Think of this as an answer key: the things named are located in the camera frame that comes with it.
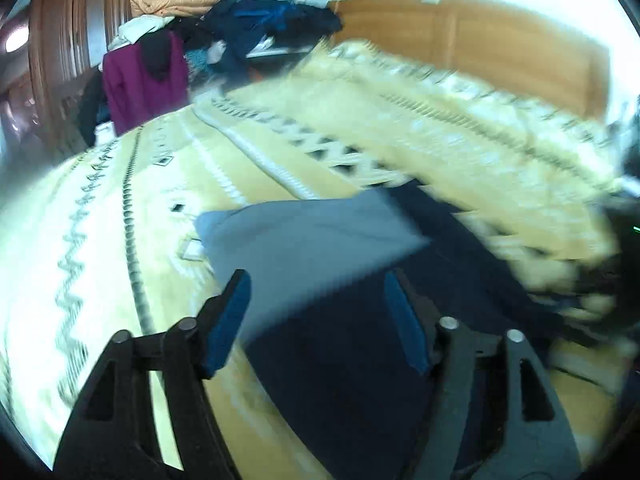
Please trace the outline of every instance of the wooden cabinet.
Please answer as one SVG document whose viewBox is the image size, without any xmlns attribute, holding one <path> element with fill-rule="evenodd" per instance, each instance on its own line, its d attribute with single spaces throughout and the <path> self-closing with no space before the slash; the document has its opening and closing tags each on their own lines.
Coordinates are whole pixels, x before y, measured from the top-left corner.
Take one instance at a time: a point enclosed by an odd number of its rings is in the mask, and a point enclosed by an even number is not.
<svg viewBox="0 0 640 480">
<path fill-rule="evenodd" d="M 118 27 L 131 18 L 129 0 L 32 0 L 29 59 L 38 115 L 53 150 L 65 131 L 63 103 L 98 65 Z"/>
</svg>

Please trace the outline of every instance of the yellow patterned blanket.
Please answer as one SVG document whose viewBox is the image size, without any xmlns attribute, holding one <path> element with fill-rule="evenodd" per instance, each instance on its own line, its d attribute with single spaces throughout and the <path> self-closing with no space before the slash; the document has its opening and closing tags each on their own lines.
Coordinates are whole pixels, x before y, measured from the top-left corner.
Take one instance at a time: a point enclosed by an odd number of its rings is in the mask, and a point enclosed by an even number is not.
<svg viewBox="0 0 640 480">
<path fill-rule="evenodd" d="M 51 465 L 110 336 L 164 331 L 221 290 L 194 242 L 193 221 L 208 210 L 348 197 L 418 178 L 458 206 L 530 290 L 570 290 L 574 262 L 617 251 L 590 211 L 616 189 L 603 139 L 597 124 L 468 76 L 365 43 L 321 44 L 284 78 L 201 101 L 67 161 L 2 211 L 0 399 Z M 556 349 L 572 375 L 554 372 L 554 384 L 585 461 L 607 429 L 628 355 Z M 152 382 L 162 453 L 180 466 Z M 597 424 L 576 408 L 585 384 Z M 206 389 L 245 479 L 328 478 L 241 349 Z"/>
</svg>

